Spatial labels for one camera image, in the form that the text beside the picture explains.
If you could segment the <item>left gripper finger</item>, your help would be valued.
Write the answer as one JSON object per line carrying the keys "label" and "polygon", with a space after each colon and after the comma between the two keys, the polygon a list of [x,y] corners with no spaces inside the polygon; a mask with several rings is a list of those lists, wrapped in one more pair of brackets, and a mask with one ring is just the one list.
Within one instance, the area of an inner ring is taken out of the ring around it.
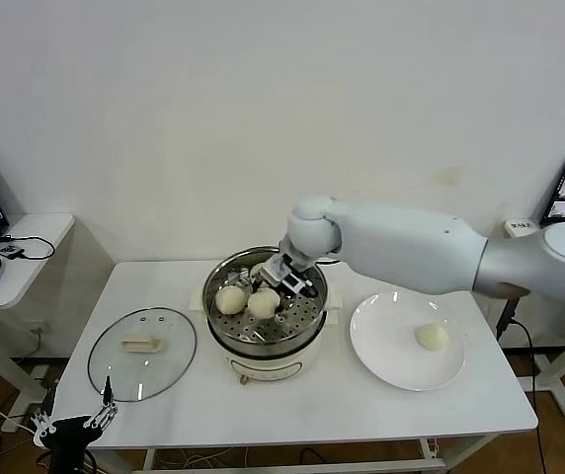
{"label": "left gripper finger", "polygon": [[56,426],[51,418],[55,394],[56,388],[48,390],[39,408],[32,414],[32,422],[36,428],[34,438],[43,438],[56,433]]}
{"label": "left gripper finger", "polygon": [[106,377],[104,389],[102,392],[102,405],[99,410],[90,417],[86,423],[86,427],[91,429],[106,429],[114,419],[118,412],[118,406],[115,401],[114,391],[112,388],[111,377]]}

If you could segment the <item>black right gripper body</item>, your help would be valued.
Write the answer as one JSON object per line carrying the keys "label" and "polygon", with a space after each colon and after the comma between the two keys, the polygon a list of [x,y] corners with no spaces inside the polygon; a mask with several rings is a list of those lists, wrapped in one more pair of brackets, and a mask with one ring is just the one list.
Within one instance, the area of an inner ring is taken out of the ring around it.
{"label": "black right gripper body", "polygon": [[298,278],[293,274],[285,254],[272,254],[261,267],[261,276],[271,288],[297,289]]}

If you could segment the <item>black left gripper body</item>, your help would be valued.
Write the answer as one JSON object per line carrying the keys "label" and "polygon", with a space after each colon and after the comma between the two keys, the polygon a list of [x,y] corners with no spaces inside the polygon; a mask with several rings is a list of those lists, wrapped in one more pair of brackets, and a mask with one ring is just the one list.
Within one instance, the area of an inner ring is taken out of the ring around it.
{"label": "black left gripper body", "polygon": [[54,432],[47,431],[50,450],[49,473],[83,473],[88,446],[99,439],[103,430],[89,416],[59,420]]}

